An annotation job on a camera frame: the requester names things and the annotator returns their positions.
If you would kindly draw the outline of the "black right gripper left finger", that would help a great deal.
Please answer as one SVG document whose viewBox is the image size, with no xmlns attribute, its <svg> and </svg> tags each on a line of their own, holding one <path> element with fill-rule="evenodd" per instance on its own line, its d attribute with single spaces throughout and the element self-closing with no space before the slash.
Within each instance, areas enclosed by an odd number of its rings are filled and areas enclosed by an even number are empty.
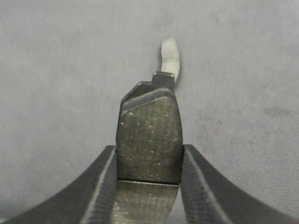
<svg viewBox="0 0 299 224">
<path fill-rule="evenodd" d="M 117 189 L 115 146 L 106 146 L 71 184 L 8 224 L 109 224 Z"/>
</svg>

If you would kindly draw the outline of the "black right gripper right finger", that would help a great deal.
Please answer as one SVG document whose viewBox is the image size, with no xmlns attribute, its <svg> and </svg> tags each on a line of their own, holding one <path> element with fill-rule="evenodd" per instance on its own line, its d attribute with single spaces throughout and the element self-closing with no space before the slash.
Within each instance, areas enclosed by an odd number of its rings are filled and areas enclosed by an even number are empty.
<svg viewBox="0 0 299 224">
<path fill-rule="evenodd" d="M 224 177 L 193 146 L 184 145 L 180 189 L 189 224 L 297 224 Z"/>
</svg>

